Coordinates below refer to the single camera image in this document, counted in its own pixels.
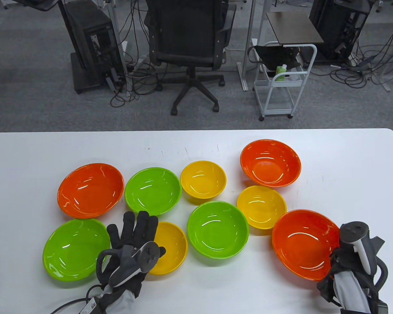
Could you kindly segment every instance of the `plastic bowl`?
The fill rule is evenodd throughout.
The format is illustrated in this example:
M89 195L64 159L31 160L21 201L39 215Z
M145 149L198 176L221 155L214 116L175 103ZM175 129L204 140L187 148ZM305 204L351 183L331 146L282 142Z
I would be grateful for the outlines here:
M208 202L189 217L188 237L199 253L222 260L243 250L249 238L249 225L243 213L233 205Z
M152 275L166 275L182 265L188 254L188 240L182 229L169 222L159 222L154 241L166 248L166 254L150 271Z
M295 151L272 139L248 144L240 155L240 165L252 181L269 187L290 185L301 172L300 158Z
M339 247L339 228L315 211L289 211L277 221L272 244L290 271L320 281L331 269L330 254Z
M257 229L271 229L287 212L282 196L269 187L254 185L246 188L237 199L237 208L246 216L249 225Z
M224 170L211 161L196 161L186 166L180 175L183 189L196 199L211 199L227 184Z
M147 168L136 173L125 187L125 200L135 213L158 216L179 202L182 187L178 177L164 168Z
M111 241L98 220L70 220L56 229L44 247L47 273L59 281L78 281L96 272L96 259Z
M122 174L107 164L81 166L61 183L57 202L73 218L95 218L109 211L122 197Z

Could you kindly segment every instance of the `orange bowl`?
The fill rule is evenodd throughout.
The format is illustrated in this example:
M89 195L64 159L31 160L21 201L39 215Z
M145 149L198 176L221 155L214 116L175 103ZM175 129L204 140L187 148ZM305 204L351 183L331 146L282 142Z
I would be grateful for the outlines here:
M240 155L240 165L252 181L269 187L290 185L301 172L301 161L295 151L273 139L248 144Z
M290 271L320 281L330 271L330 254L339 247L339 228L315 211L289 211L276 222L272 245Z
M61 210L73 218L89 219L105 214L120 200L122 174L107 164L81 166L61 183L57 201Z

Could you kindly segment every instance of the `bowl rim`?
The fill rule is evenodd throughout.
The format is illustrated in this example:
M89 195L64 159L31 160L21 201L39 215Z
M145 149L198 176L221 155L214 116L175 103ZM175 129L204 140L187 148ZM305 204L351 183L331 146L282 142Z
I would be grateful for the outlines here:
M319 216L321 216L321 218L325 218L325 220L328 220L329 222L331 222L331 224L333 224L337 229L339 229L339 227L337 226L337 224L335 224L333 221L331 221L328 217L326 217L323 214L318 213L317 211L312 211L310 209L294 209L292 211L288 211L286 214L282 215L281 217L279 217L279 219L276 221L275 226L279 223L279 221L282 219L282 217L284 217L285 215L288 215L292 212L300 212L300 211L304 211L304 212L309 212L309 213L313 213L313 214L317 214ZM299 274L298 272L295 272L293 269L291 269L286 263L285 260L282 258L282 256L280 254L277 253L277 248L275 246L275 241L274 241L274 237L276 236L275 234L277 233L276 228L274 228L272 230L272 235L271 235L271 242L272 242L272 247L274 248L274 252L276 254L276 256L278 257L278 259L281 261L281 263L289 270L291 271L293 274L296 274L297 276L310 280L310 281L321 281L323 280L323 278L321 279L313 279L312 277L306 277L303 276L301 274Z
M195 248L195 250L196 250L199 254L201 254L201 255L203 255L203 256L205 256L205 257L212 258L212 259L214 259L214 260L226 260L226 259L228 259L228 258L230 258L230 257L236 256L237 254L239 254L239 253L244 249L244 247L246 246L246 244L247 244L247 242L248 242L248 240L249 240L249 233L250 233L249 223L248 223L248 221L247 221L247 219L246 219L246 216L243 215L243 212L241 212L236 206L234 206L234 205L232 205L232 204L230 204L230 203L228 203L228 202L224 202L224 201L210 201L210 202L206 202L206 203L203 203L203 204L199 205L197 208L194 209L194 211L192 211L191 215L190 215L189 218L188 218L188 223L186 224L186 232L189 234L189 222L191 221L191 218L192 218L192 216L195 214L195 212L196 212L199 208L201 208L201 207L203 207L203 206L205 206L205 205L207 205L207 204L212 204L212 203L226 203L227 205L229 205L229 206L231 206L232 208L234 208L234 209L243 217L243 221L245 222L245 226L246 226L246 238L245 238L245 241L244 241L244 244L242 245L242 247L241 247L237 252L235 252L235 253L233 253L233 254L231 254L231 255L229 255L229 256L225 256L225 257L213 257L213 256L210 256L209 254L205 254L205 253L203 253L202 251L200 251L200 250L195 246L195 243L192 241L192 238L191 238L190 236L188 236L188 238L189 238L189 242L191 242L192 246Z
M95 269L92 268L91 271L85 273L83 276L79 276L79 277L74 278L74 279L73 279L72 277L67 277L67 276L65 276L65 277L57 277L53 272L50 272L50 270L48 269L48 267L47 267L47 265L46 265L46 263L45 263L45 249L46 249L46 247L47 247L47 245L48 245L50 239L54 236L54 234L55 234L59 229L61 229L63 226L65 226L65 225L67 225L67 224L72 224L74 221L92 221L92 222L94 222L94 223L97 223L97 225L98 225L99 227L102 227L103 230L105 231L105 232L104 232L104 235L105 235L105 237L106 237L106 239L107 239L107 242L108 242L108 248L111 247L111 239L110 239L110 237L109 237L108 232L106 231L105 225L104 225L101 221L99 221L99 220L97 220L97 219L93 219L93 218L91 218L91 219L71 219L71 220L69 220L69 221L63 223L61 226L59 226L57 229L55 229L54 232L49 236L49 238L48 238L47 241L45 242L44 248L43 248L43 250L42 250L42 264L44 265L45 271L46 271L47 274L50 275L52 278L54 278L55 280L61 281L61 282L75 282L75 281L80 281L80 280L83 280L83 279L89 277L89 276L92 275L94 272L96 272L96 267L95 267Z
M248 186L247 188L245 188L245 189L240 193L239 197L237 197L237 203L236 203L236 205L239 204L239 199L240 199L241 195L242 195L243 193L245 193L246 190L250 190L250 189L252 189L253 187L267 188L267 189L273 191L273 193L274 193L274 194L277 194L277 195L279 196L279 198L282 200L282 202L284 203L284 213L281 215L281 217L284 216L284 215L288 212L287 203L285 202L285 199L283 198L283 196L282 196L280 193L278 193L278 191L274 190L274 189L271 188L271 187L265 186L265 185L251 185L251 186ZM252 226L252 227L254 227L255 229L258 229L258 230L270 230L270 229L273 229L273 228L275 227L276 223L278 222L278 220L279 220L281 217L279 217L279 218L276 220L274 226L268 227L268 228L261 228L261 227L255 226L255 225L253 225L253 224L251 224L251 223L249 222L249 220L247 219L247 217L246 217L246 219L247 219L247 221L248 221L249 226Z
M244 151L246 150L246 148L247 148L249 145L251 145L251 144L253 144L253 143L255 143L255 142L277 142L277 143L281 143L281 144L283 144L284 146L286 146L287 148L289 148L290 151L292 151L292 152L295 154L295 156L297 157L297 160L298 160L299 169L298 169L297 175L293 178L292 181L290 181L290 182L287 183L287 184L266 184L265 182L263 182L263 181L261 181L261 180L258 180L256 177L255 177L255 178L252 178L252 176L251 176L249 173L247 173L247 172L245 171L245 168L244 168L243 163L242 163L242 156L243 156L243 153L244 153ZM242 152L240 153L240 167L242 168L243 172L249 177L249 179L251 179L252 181L256 182L256 183L259 184L259 185L267 186L267 187L285 187L285 186L289 186L290 184L293 184L293 183L298 179L298 177L300 176L300 173L301 173L302 164L301 164L300 156L298 156L298 154L295 152L295 150L293 150L289 145L285 144L284 142L277 141L276 139L257 139L257 140L255 140L255 141L250 142L249 144L247 144L247 145L242 149Z
M96 214L91 214L91 215L83 214L83 213L81 213L81 212L78 211L78 210L75 210L75 213L77 213L77 214L79 214L79 215L72 215L72 214L69 214L69 212L68 212L65 208L63 208L63 207L60 205L59 196L60 196L60 190L61 190L61 188L62 188L62 186L63 186L63 183L64 183L71 175L73 175L76 171L78 171L78 170L80 170L80 169L82 169L82 168L85 168L85 167L87 167L87 166L92 166L92 165L105 165L105 166L110 166L110 167L112 167L112 168L115 170L115 172L117 172L117 174L121 177L122 186L124 187L124 185L125 185L125 181L124 181L124 179L123 179L122 173L121 173L117 168L115 168L114 166L112 166L112 165L110 165L110 164L106 164L106 163L90 163L90 164L87 164L87 165L80 166L80 167L78 167L77 169L74 169L72 172L70 172L70 173L63 179L63 181L60 183L60 186L58 187L58 190L57 190L57 203L58 203L58 207L59 207L66 215L68 215L68 216L70 216L70 217L72 217L72 218L75 218L75 219L92 219L92 218L96 218L96 217L102 216L102 215L106 214L108 211L110 211L115 205L117 205L117 203L119 202L119 200L122 198L123 190L121 190L121 193L119 193L119 196L118 196L118 198L117 198L117 201L114 202L111 206L109 206L108 208L105 208L104 211L101 211L101 212L96 213Z
M175 175L175 174L174 174L172 171L170 171L169 169L166 169L166 168L163 168L163 167L160 167L160 166L151 166L151 167L142 169L142 170L140 170L139 172L137 172L136 174L134 174L131 178L129 178L128 182L127 182L126 185L125 185L125 189L124 189L124 193L123 193L123 194L124 194L124 197L125 197L125 202L126 202L126 204L128 205L128 207L129 207L133 212L135 212L136 214L138 214L140 211L144 210L144 209L142 209L142 208L140 208L140 209L138 209L138 210L137 210L136 208L133 208L133 206L131 206L131 204L128 202L128 198L126 197L126 192L127 192L127 187L128 187L129 182L130 182L132 179L134 179L134 178L135 178L138 174L140 174L141 172L148 171L149 169L162 169L162 170L165 170L165 171L169 172L171 175L173 175L173 177L175 178L175 180L176 180L176 181L178 182L178 184L179 184L179 195L178 195L177 199L174 201L174 203L172 204L172 206L171 206L169 209L167 209L167 210L165 210L165 211L163 211L163 212L161 212L161 213L154 214L155 216L163 215L163 214L167 213L168 211L172 210L172 209L179 203L180 198L182 197L182 184L180 183L180 180L179 180L178 176Z
M180 233L182 234L183 238L185 239L185 254L183 255L183 257L182 257L182 259L180 260L180 262L178 263L178 265L175 266L174 268L170 269L168 272L165 272L165 273L162 273L162 274L161 274L161 273L160 273L160 274L154 274L154 273L152 273L153 270L151 270L149 273L150 273L151 275L154 275L154 276L163 276L163 275L167 275L167 274L170 274L171 272L174 272L176 269L178 269L178 268L180 267L180 265L182 265L183 262L185 261L186 256L188 256L188 248L189 248L189 246L188 246L188 239L187 239L187 237L186 237L186 235L185 235L185 232L183 232L182 228L180 228L179 226L177 226L177 225L175 225L175 224L172 224L172 223L169 222L169 221L160 221L158 227L160 226L160 224L174 226L176 229L178 229L178 230L180 231Z
M216 192L213 196L209 196L209 197L206 197L206 196L203 196L203 197L201 197L201 196L195 196L194 194L192 194L192 193L190 193L189 191L186 190L185 185L184 185L183 182L182 182L183 172L185 171L185 169L187 169L187 167L189 167L190 165L196 164L196 163L211 163L211 164L217 166L217 167L221 170L221 173L222 173L222 175L224 176L224 185L223 185L223 187L219 190L219 192ZM226 185L227 185L227 175L226 175L224 169L223 169L219 164L214 163L214 162L209 161L209 160L197 160L197 161L194 161L193 163L188 164L188 165L182 170L182 172L180 173L180 184L182 185L183 190L184 190L184 191L186 192L186 194L188 194L189 196L194 197L194 198L196 198L196 199L200 199L200 200L208 200L208 199L213 199L213 198L216 197L216 196L219 196L219 195L224 191L224 189L225 189L225 187L226 187Z

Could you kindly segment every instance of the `glove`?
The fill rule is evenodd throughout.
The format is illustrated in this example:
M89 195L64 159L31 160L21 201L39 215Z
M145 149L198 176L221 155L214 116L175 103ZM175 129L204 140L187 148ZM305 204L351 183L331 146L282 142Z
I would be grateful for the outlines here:
M123 228L121 237L119 237L118 228L115 224L110 224L106 230L108 231L109 238L111 239L111 245L113 249L120 249L124 245L132 245L137 250L149 241L154 241L156 236L157 225L159 220L156 216L149 216L148 212L140 211L137 216L137 224L135 225L135 215L133 212L128 211L123 216ZM164 247L160 247L160 257L166 253ZM109 277L111 274L119 267L119 258L111 256L109 263L102 272L98 275L98 280L101 283L102 290L108 285ZM115 290L129 290L131 291L135 298L138 297L141 290L141 283L146 277L146 273L140 272L133 278L128 280L126 283L117 287Z

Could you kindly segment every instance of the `green bottle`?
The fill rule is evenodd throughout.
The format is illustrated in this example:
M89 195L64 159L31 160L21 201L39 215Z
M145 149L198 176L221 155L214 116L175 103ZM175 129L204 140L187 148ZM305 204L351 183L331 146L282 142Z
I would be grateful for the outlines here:
M275 73L275 75L277 75L278 73L286 72L286 71L287 71L287 65L286 65L286 64L283 64L282 66L276 67L276 73ZM277 78L275 81L276 81L276 82L283 82L283 81L285 81L285 75L280 76L280 77Z

